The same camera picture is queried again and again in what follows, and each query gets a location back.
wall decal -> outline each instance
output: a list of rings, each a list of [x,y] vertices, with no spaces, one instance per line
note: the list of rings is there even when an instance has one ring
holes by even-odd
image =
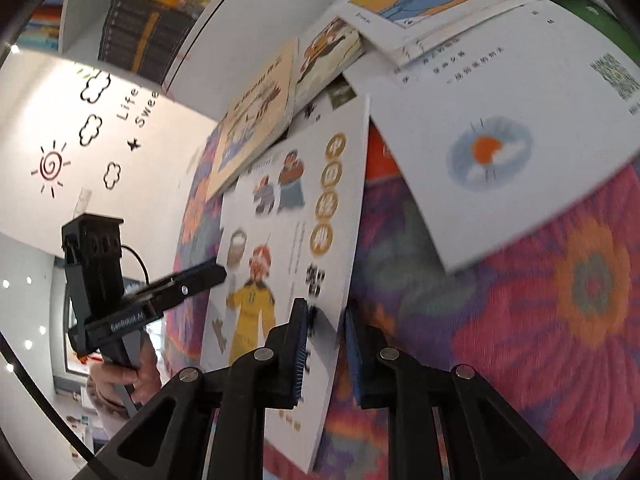
[[[129,145],[131,151],[142,147],[140,144],[138,144],[138,140],[137,139],[128,140],[127,144]]]
[[[91,114],[80,133],[78,134],[80,137],[80,146],[87,147],[91,144],[91,141],[95,139],[98,135],[100,135],[100,127],[102,126],[102,118],[98,117],[95,114]]]
[[[80,98],[82,101],[86,101],[91,105],[96,104],[102,92],[104,92],[110,84],[111,74],[100,71],[87,80],[86,86],[80,94]]]
[[[115,162],[110,162],[107,165],[107,171],[104,174],[102,180],[104,181],[104,187],[106,187],[109,191],[111,191],[117,183],[120,181],[120,172],[122,168],[119,164]]]
[[[51,197],[56,197],[54,190],[54,184],[57,187],[64,187],[62,182],[58,180],[58,176],[62,171],[62,168],[71,164],[68,160],[63,160],[62,152],[65,151],[66,142],[62,145],[62,148],[58,152],[56,150],[56,141],[53,141],[53,147],[50,152],[45,153],[44,148],[41,146],[40,151],[42,157],[40,158],[40,165],[37,170],[31,171],[31,176],[39,174],[44,179],[44,184],[40,188],[40,194],[44,193],[44,190],[49,186]]]

sun decal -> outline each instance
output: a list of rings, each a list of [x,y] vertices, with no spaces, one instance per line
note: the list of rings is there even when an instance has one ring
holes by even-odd
[[[45,153],[44,148],[41,146],[40,151],[42,152],[42,157],[40,158],[40,166],[37,170],[31,171],[31,175],[39,174],[43,179],[44,183],[40,188],[40,193],[44,193],[44,190],[49,186],[49,190],[51,192],[51,197],[56,197],[55,186],[64,187],[62,182],[59,181],[58,177],[60,176],[60,172],[62,168],[71,164],[68,160],[63,160],[62,153],[65,151],[66,142],[58,152],[56,150],[56,141],[53,141],[53,147],[50,152]]]

white wall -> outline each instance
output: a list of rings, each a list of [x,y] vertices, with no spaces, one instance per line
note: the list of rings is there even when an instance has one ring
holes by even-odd
[[[122,241],[138,251],[151,279],[170,272],[188,192],[178,186],[215,123],[115,76],[108,86],[105,74],[88,79],[89,69],[59,58],[48,57],[35,75],[16,68],[33,56],[41,57],[29,51],[10,55],[0,70],[0,84],[17,80],[27,87],[0,123],[0,232],[62,256],[60,229],[72,219],[81,189],[89,189],[87,212],[124,218]],[[89,93],[101,81],[106,86],[93,103],[81,98],[89,81]],[[101,122],[93,139],[89,130],[80,134],[90,116],[99,118],[92,123]],[[132,150],[135,139],[140,148]],[[50,152],[60,158],[46,158]],[[57,174],[53,180],[40,172],[43,158]],[[111,163],[120,167],[120,179],[107,177],[114,184],[108,189]],[[126,276],[143,276],[133,257],[123,257],[122,267]]]
[[[0,235],[0,330],[44,395],[55,402],[49,355],[53,256]],[[40,334],[44,326],[46,334]],[[31,350],[25,340],[33,342]],[[78,472],[69,445],[0,356],[0,427],[34,480],[67,480]]]

black cable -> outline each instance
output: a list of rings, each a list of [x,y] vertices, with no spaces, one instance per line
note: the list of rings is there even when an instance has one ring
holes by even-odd
[[[56,427],[56,429],[64,436],[69,444],[71,444],[76,451],[84,458],[87,463],[91,463],[94,459],[95,455],[89,450],[87,446],[85,446],[84,442],[78,438],[78,436],[71,430],[70,427],[66,424],[62,417],[58,415],[58,412],[54,409],[51,403],[47,400],[47,398],[42,394],[42,392],[36,386],[36,383],[33,382],[31,376],[27,373],[27,370],[24,369],[20,359],[16,356],[12,348],[9,346],[9,343],[0,332],[0,353],[4,357],[4,360],[7,363],[13,365],[14,373],[16,377],[22,383],[22,386],[27,390],[30,394],[31,398],[35,400],[36,404],[42,410],[42,412],[47,415],[47,418],[51,421],[51,423]]]
[[[126,249],[127,251],[129,251],[131,254],[133,254],[133,255],[136,257],[136,260],[137,260],[137,261],[138,261],[138,263],[140,264],[140,267],[142,267],[142,272],[144,272],[144,273],[145,273],[145,281],[146,281],[146,284],[148,285],[148,284],[149,284],[149,273],[148,273],[148,272],[146,272],[145,264],[144,264],[144,262],[142,261],[142,258],[140,258],[140,255],[139,255],[136,251],[134,251],[131,247],[129,247],[128,245],[120,244],[120,246],[121,246],[123,249]]]

bookshelf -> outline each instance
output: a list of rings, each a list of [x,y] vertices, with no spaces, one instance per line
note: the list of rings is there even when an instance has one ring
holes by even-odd
[[[111,0],[65,0],[60,22],[60,56],[106,70],[149,89],[159,85],[137,74],[98,60],[102,27]]]

